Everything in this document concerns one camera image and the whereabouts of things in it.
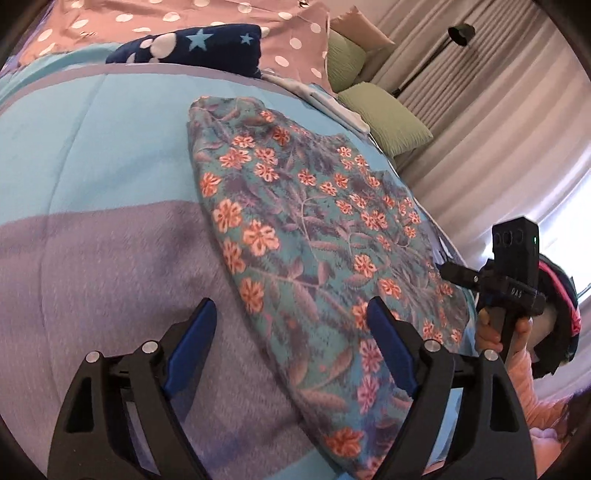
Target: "window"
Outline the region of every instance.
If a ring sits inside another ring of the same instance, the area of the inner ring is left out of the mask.
[[[540,252],[573,277],[579,303],[591,296],[591,174],[540,224]]]

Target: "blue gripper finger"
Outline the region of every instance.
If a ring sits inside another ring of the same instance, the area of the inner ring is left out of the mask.
[[[189,321],[190,327],[168,359],[168,375],[163,386],[168,398],[187,387],[197,367],[203,368],[216,331],[215,303],[208,299]]]
[[[415,359],[398,335],[393,322],[396,320],[379,297],[369,301],[367,317],[369,330],[382,352],[384,362],[390,370],[396,386],[414,398],[418,390],[418,383],[414,375]]]

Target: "finger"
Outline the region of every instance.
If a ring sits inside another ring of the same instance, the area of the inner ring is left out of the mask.
[[[476,344],[476,351],[482,352],[484,350],[494,350],[496,353],[501,353],[503,351],[503,344],[502,343],[495,343],[495,342],[478,342]]]
[[[515,332],[517,334],[517,338],[515,339],[516,352],[519,352],[527,347],[527,342],[530,339],[532,325],[532,319],[522,318],[519,321],[517,321],[517,324],[515,325]]]
[[[498,343],[501,341],[501,334],[490,325],[480,325],[476,334],[488,342]]]
[[[483,325],[488,325],[491,322],[491,316],[488,314],[486,309],[482,309],[478,312],[478,321]]]

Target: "metal screw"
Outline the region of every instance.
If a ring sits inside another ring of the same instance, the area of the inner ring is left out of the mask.
[[[441,344],[436,340],[427,340],[425,342],[425,350],[431,353],[438,352],[441,350]]]
[[[484,358],[486,358],[490,362],[496,362],[499,358],[499,354],[496,353],[494,350],[485,350]]]
[[[90,364],[97,362],[99,358],[100,358],[99,352],[90,352],[88,355],[86,355],[86,361]]]
[[[158,350],[158,342],[154,342],[153,340],[145,342],[142,345],[143,353],[154,353],[156,350]]]

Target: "pink strap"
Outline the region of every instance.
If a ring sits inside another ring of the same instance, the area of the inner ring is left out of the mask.
[[[548,265],[542,262],[542,260],[540,260],[540,270],[545,271],[550,276],[550,279],[554,284],[554,288],[556,288],[562,299],[569,306],[572,335],[577,335],[581,331],[581,312],[578,308],[574,308],[573,302],[570,300],[569,294],[566,293],[564,285],[562,285],[562,282],[558,279],[558,277],[554,273],[554,270],[552,270]]]

